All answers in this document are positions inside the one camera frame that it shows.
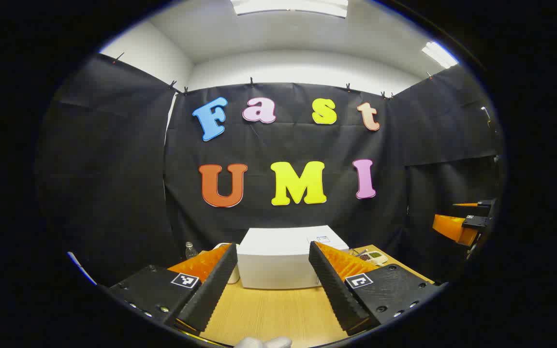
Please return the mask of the row of backdrop clips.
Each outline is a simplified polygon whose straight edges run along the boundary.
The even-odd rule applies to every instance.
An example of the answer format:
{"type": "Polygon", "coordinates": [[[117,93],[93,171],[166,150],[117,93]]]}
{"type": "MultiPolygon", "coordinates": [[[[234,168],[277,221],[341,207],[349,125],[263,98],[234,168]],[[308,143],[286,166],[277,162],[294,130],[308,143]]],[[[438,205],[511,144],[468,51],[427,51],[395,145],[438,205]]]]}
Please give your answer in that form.
{"type": "Polygon", "coordinates": [[[233,55],[192,65],[183,58],[159,58],[143,54],[123,58],[176,88],[190,90],[227,85],[294,82],[374,93],[399,93],[422,81],[421,77],[402,72],[380,62],[343,54],[316,51],[263,51],[233,55]]]}

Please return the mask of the white divided snack tray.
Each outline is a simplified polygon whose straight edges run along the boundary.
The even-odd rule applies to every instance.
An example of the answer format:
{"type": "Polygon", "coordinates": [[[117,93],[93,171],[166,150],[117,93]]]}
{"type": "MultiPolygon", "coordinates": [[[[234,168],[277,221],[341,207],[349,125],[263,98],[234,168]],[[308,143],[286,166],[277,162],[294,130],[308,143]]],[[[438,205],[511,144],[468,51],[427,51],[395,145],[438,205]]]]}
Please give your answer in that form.
{"type": "Polygon", "coordinates": [[[379,267],[384,266],[389,261],[388,257],[378,250],[369,251],[368,249],[365,249],[358,254],[358,257],[365,262],[379,267]]]}

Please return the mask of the white toaster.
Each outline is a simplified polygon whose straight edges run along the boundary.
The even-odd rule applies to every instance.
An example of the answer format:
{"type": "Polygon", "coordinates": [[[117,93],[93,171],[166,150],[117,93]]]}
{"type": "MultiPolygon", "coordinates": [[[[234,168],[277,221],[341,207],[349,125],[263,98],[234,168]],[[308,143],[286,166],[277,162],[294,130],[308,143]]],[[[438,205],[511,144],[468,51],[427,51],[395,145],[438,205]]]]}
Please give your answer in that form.
{"type": "MultiPolygon", "coordinates": [[[[219,243],[219,244],[214,246],[214,249],[218,249],[219,247],[229,245],[229,244],[230,243],[219,243]]],[[[239,267],[238,267],[238,263],[236,263],[235,266],[234,266],[234,269],[232,270],[232,273],[229,277],[229,280],[227,281],[227,284],[235,284],[239,280],[240,280],[239,267]]]]}

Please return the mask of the black backdrop cloth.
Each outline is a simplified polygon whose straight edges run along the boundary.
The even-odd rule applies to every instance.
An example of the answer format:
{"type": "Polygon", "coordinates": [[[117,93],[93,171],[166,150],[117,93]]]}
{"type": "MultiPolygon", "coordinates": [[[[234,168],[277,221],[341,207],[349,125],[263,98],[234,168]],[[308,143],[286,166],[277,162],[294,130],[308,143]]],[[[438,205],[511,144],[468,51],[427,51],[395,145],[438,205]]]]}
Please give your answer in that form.
{"type": "Polygon", "coordinates": [[[55,94],[35,174],[42,212],[97,282],[184,259],[184,243],[328,225],[446,281],[466,251],[431,229],[496,198],[498,146],[461,67],[389,100],[259,83],[175,90],[97,55],[55,94]]]}

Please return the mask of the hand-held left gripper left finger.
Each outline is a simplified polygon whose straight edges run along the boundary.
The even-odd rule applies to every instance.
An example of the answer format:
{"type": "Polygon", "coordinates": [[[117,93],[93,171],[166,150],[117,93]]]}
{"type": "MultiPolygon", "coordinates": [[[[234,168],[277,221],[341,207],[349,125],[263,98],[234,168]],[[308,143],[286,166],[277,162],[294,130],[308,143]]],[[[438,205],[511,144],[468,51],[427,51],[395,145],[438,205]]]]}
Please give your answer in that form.
{"type": "Polygon", "coordinates": [[[207,328],[237,262],[236,245],[226,243],[172,267],[146,266],[107,291],[157,324],[199,334],[207,328]]]}

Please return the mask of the white microwave oven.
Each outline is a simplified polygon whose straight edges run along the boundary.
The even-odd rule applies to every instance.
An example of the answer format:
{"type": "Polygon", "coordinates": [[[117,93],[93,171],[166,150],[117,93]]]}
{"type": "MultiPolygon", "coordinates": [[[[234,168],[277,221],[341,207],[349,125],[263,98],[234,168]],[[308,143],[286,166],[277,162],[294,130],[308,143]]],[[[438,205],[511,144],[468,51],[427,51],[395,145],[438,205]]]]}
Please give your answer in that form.
{"type": "Polygon", "coordinates": [[[327,225],[250,228],[236,247],[242,286],[265,290],[320,286],[308,260],[311,242],[349,251],[347,243],[327,225]]]}

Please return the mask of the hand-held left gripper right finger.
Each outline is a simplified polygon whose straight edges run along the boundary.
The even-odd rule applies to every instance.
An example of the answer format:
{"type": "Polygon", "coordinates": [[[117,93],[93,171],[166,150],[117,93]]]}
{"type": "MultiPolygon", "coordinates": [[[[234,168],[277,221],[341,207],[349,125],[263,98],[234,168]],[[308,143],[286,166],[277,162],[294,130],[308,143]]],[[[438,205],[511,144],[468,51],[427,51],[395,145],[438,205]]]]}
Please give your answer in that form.
{"type": "Polygon", "coordinates": [[[308,260],[347,335],[391,324],[446,288],[397,263],[376,267],[316,241],[310,243],[308,260]]]}

